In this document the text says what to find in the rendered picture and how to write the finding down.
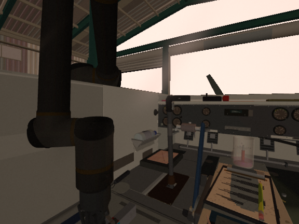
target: workbench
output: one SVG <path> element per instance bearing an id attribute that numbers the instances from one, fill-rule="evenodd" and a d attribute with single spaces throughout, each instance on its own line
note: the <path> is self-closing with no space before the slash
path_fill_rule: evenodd
<path id="1" fill-rule="evenodd" d="M 233 215 L 230 212 L 215 208 L 215 207 L 209 205 L 208 203 L 205 203 L 205 199 L 207 198 L 207 195 L 211 191 L 211 187 L 213 186 L 217 176 L 219 175 L 219 172 L 223 169 L 223 166 L 231 167 L 232 165 L 234 165 L 232 158 L 220 157 L 214 175 L 213 176 L 209 175 L 206 186 L 202 192 L 198 206 L 195 210 L 195 217 L 196 216 L 198 217 L 198 215 L 200 214 L 198 224 L 207 224 L 207 215 L 208 215 L 208 217 L 210 217 L 212 212 L 214 212 L 214 214 L 221 213 L 221 215 L 217 216 L 215 224 L 237 224 L 237 223 L 252 224 L 252 223 L 254 223 L 254 222 L 250 222 L 248 220 L 242 219 L 236 215 Z M 265 177 L 270 176 L 270 174 L 267 170 L 267 167 L 265 166 L 265 164 L 262 164 L 262 163 L 254 162 L 254 167 L 251 170 L 255 170 L 257 172 L 264 172 Z M 275 203 L 276 203 L 276 208 L 277 208 L 276 211 L 278 211 L 278 213 L 279 213 L 279 221 L 277 223 L 280 223 L 280 224 L 293 223 L 273 181 L 272 181 L 272 187 L 273 187 L 272 190 L 275 193 Z M 235 221 L 228 220 L 225 217 L 231 217 Z"/>

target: dial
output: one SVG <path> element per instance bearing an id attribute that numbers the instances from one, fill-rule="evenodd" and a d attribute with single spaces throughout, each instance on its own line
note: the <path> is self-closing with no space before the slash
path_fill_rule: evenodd
<path id="1" fill-rule="evenodd" d="M 167 117 L 166 117 L 166 118 L 163 118 L 163 124 L 164 124 L 165 126 L 167 126 Z"/>
<path id="2" fill-rule="evenodd" d="M 295 109 L 295 110 L 292 112 L 292 118 L 293 118 L 295 121 L 299 121 L 299 108 Z"/>
<path id="3" fill-rule="evenodd" d="M 166 107 L 163 108 L 163 113 L 167 115 Z"/>
<path id="4" fill-rule="evenodd" d="M 281 125 L 278 125 L 273 128 L 273 131 L 277 135 L 284 135 L 286 133 L 286 128 Z"/>
<path id="5" fill-rule="evenodd" d="M 203 115 L 206 115 L 206 116 L 207 116 L 207 115 L 209 115 L 210 113 L 211 113 L 211 111 L 210 111 L 210 109 L 207 108 L 207 107 L 204 108 L 204 109 L 202 110 L 202 114 L 203 114 Z"/>
<path id="6" fill-rule="evenodd" d="M 174 115 L 180 115 L 181 112 L 182 112 L 182 109 L 181 109 L 180 106 L 175 106 L 174 107 L 174 110 L 173 110 Z"/>
<path id="7" fill-rule="evenodd" d="M 210 126 L 210 122 L 208 120 L 204 120 L 203 123 L 206 125 L 206 128 Z"/>
<path id="8" fill-rule="evenodd" d="M 289 112 L 282 107 L 278 107 L 273 110 L 272 116 L 275 120 L 283 121 L 289 117 Z"/>
<path id="9" fill-rule="evenodd" d="M 172 124 L 176 127 L 177 125 L 181 125 L 182 124 L 182 121 L 180 118 L 174 118 L 172 120 Z"/>

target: dark red mat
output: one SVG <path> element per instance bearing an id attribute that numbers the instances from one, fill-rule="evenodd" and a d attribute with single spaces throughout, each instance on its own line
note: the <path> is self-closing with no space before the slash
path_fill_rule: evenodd
<path id="1" fill-rule="evenodd" d="M 167 186 L 168 175 L 166 175 L 148 194 L 147 196 L 172 205 L 174 200 L 180 194 L 181 190 L 187 183 L 189 177 L 179 173 L 173 173 L 176 186 L 170 189 Z"/>

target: metal roof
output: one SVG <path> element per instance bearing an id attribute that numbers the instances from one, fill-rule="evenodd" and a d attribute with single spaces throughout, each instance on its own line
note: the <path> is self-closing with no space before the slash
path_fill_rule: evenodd
<path id="1" fill-rule="evenodd" d="M 215 0 L 119 0 L 117 44 L 136 36 L 171 14 L 192 4 Z M 42 0 L 3 0 L 0 6 L 0 34 L 39 45 Z M 161 12 L 168 10 L 164 16 Z M 75 0 L 72 55 L 88 59 L 90 0 Z"/>

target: sky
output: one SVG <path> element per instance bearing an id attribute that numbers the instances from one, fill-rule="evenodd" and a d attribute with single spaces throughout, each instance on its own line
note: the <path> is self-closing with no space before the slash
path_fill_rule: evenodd
<path id="1" fill-rule="evenodd" d="M 117 47 L 126 50 L 299 9 L 298 0 L 218 0 L 187 6 Z M 299 35 L 170 57 L 171 95 L 299 93 Z M 121 87 L 161 93 L 162 68 L 123 73 Z"/>

